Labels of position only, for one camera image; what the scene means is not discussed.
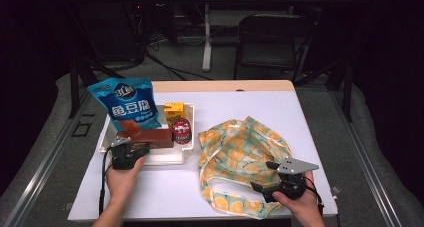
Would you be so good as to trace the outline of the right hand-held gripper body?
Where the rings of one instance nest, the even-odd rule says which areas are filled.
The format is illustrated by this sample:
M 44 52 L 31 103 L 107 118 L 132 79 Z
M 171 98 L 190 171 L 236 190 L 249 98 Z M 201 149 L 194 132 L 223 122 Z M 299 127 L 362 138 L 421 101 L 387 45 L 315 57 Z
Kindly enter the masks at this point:
M 263 197 L 266 201 L 275 201 L 272 194 L 276 191 L 283 193 L 291 200 L 301 198 L 307 189 L 304 173 L 318 169 L 319 166 L 309 162 L 286 157 L 278 168 L 277 174 L 280 182 L 272 187 L 266 187 Z

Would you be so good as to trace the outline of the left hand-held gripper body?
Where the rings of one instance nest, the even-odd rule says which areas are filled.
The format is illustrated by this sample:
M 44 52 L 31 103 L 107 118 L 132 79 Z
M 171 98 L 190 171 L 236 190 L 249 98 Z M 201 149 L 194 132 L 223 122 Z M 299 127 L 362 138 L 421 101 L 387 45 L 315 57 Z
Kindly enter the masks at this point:
M 111 144 L 112 167 L 115 170 L 129 170 L 135 164 L 135 149 L 129 137 L 116 137 Z

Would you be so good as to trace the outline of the brown rectangular box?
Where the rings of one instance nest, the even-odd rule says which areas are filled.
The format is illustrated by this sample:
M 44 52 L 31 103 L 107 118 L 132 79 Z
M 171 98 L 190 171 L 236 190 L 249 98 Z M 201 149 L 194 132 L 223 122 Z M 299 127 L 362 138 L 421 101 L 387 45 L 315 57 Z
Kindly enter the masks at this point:
M 146 143 L 151 149 L 172 148 L 173 136 L 169 129 L 126 130 L 117 133 L 119 137 L 130 137 L 132 143 Z

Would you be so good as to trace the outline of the white plastic box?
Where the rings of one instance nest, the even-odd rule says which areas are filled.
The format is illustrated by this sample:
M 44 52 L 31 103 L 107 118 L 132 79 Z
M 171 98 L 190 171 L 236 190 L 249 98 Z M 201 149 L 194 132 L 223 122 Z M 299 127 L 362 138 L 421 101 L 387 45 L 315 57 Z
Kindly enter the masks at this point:
M 156 148 L 151 149 L 148 154 L 145 164 L 149 166 L 154 165 L 178 165 L 183 164 L 185 160 L 194 151 L 194 117 L 195 117 L 195 104 L 184 104 L 185 118 L 190 122 L 191 139 L 187 144 L 174 143 L 172 148 Z M 106 149 L 112 144 L 117 136 L 117 129 L 109 115 L 106 115 L 103 129 L 97 141 L 97 151 L 104 153 Z

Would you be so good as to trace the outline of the orange-print fabric bag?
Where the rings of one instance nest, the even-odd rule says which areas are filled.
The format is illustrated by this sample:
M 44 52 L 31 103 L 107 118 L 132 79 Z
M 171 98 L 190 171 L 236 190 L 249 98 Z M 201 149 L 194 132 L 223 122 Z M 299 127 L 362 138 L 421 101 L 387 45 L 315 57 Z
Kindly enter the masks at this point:
M 264 219 L 282 205 L 253 200 L 235 191 L 212 187 L 222 180 L 250 188 L 252 183 L 270 186 L 278 175 L 266 166 L 291 155 L 287 142 L 274 130 L 248 117 L 232 119 L 198 134 L 201 145 L 198 162 L 201 195 L 214 209 L 226 214 Z

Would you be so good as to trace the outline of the red can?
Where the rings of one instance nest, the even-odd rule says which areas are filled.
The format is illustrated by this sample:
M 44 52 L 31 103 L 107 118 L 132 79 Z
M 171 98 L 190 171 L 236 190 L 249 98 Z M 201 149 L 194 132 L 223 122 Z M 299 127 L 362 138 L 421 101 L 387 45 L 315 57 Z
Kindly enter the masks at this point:
M 171 125 L 174 141 L 180 145 L 188 144 L 192 139 L 191 124 L 186 118 L 178 118 Z

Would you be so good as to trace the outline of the blue snack pouch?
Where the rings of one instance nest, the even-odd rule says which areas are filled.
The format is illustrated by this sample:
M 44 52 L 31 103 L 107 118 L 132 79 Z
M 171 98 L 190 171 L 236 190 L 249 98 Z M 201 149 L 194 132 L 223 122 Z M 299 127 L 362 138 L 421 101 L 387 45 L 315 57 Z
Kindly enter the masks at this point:
M 107 109 L 118 131 L 157 129 L 159 112 L 146 78 L 109 78 L 87 90 Z

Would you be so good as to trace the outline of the yellow drink carton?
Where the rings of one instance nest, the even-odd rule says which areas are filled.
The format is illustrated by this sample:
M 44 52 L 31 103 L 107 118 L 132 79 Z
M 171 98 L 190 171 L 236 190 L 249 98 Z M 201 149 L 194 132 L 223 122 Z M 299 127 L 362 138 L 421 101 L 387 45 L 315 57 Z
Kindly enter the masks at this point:
M 183 102 L 167 102 L 164 104 L 165 118 L 169 126 L 179 118 L 185 117 L 185 109 Z

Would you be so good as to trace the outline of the person's left hand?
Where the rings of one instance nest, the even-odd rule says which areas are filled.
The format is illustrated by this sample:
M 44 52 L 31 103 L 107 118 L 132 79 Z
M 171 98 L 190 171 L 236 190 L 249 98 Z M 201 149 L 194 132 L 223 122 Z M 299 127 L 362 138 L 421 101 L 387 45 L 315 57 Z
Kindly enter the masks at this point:
M 137 183 L 137 175 L 144 164 L 144 157 L 140 157 L 129 170 L 109 169 L 106 174 L 106 183 L 110 192 L 109 204 L 126 205 L 132 196 Z

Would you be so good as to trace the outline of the person's right hand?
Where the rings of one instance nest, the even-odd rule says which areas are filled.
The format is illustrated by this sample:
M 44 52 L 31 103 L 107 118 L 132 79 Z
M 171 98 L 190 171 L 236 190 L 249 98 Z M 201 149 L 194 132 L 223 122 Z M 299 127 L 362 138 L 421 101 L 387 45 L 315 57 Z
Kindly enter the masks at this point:
M 297 200 L 291 200 L 281 192 L 274 192 L 272 196 L 283 206 L 287 207 L 302 227 L 325 227 L 323 217 L 318 208 L 318 197 L 313 192 L 314 176 L 311 171 L 304 173 L 308 189 Z

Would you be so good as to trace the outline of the black metal stand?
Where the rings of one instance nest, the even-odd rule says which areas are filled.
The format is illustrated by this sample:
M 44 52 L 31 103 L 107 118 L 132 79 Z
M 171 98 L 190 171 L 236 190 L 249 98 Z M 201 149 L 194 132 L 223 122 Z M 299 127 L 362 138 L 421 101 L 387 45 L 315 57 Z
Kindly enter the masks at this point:
M 330 77 L 325 83 L 326 89 L 336 91 L 340 86 L 343 86 L 342 112 L 345 118 L 351 122 L 351 95 L 352 95 L 352 78 L 353 66 L 348 60 L 336 60 L 323 68 L 307 74 L 294 82 L 295 86 L 302 86 L 324 73 L 330 73 Z
M 79 80 L 82 80 L 86 86 L 98 82 L 94 71 L 98 70 L 110 77 L 121 78 L 121 75 L 100 64 L 98 61 L 89 57 L 76 57 L 70 66 L 70 88 L 71 88 L 71 112 L 70 118 L 73 118 L 80 108 L 79 98 Z

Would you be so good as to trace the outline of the black folding chair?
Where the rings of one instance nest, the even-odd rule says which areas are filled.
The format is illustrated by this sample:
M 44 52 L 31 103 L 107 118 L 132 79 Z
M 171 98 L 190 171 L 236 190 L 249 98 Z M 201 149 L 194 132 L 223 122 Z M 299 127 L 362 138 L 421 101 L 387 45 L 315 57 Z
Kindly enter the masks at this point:
M 302 15 L 252 14 L 237 29 L 233 79 L 240 67 L 292 72 L 295 80 L 316 23 Z

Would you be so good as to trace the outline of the white desk leg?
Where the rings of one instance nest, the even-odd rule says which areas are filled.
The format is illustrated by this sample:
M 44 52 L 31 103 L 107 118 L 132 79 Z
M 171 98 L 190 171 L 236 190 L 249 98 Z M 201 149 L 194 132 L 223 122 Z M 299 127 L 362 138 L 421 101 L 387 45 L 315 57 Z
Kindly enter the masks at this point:
M 205 5 L 204 9 L 204 27 L 205 27 L 205 46 L 204 46 L 204 55 L 203 55 L 203 65 L 202 70 L 209 72 L 211 70 L 211 55 L 212 55 L 212 46 L 211 46 L 211 30 L 210 30 L 210 18 L 209 18 L 209 5 Z

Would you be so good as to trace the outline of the dark cabinet with red light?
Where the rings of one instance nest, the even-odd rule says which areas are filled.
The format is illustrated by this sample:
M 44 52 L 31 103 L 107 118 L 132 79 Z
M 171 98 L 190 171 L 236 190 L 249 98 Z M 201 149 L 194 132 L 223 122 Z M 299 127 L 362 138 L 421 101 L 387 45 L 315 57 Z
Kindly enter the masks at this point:
M 100 62 L 140 62 L 144 56 L 122 3 L 77 4 L 88 39 Z

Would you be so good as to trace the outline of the aluminium floor rail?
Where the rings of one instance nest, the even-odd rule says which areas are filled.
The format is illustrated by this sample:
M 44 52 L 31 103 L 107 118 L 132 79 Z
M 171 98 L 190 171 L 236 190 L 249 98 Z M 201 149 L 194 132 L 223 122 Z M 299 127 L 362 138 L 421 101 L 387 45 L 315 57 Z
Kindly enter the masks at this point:
M 336 112 L 341 119 L 344 127 L 347 129 L 350 139 L 353 142 L 353 152 L 359 163 L 361 171 L 366 179 L 367 185 L 373 195 L 381 215 L 387 227 L 403 227 L 402 223 L 394 210 L 391 200 L 384 189 L 377 172 L 371 163 L 365 146 L 356 131 L 354 124 L 348 120 L 342 110 L 342 100 L 337 91 L 329 91 L 329 96 L 336 108 Z
M 23 165 L 0 197 L 0 227 L 21 227 L 52 173 L 64 144 L 90 95 L 82 90 L 72 118 L 71 94 L 59 90 L 58 97 Z

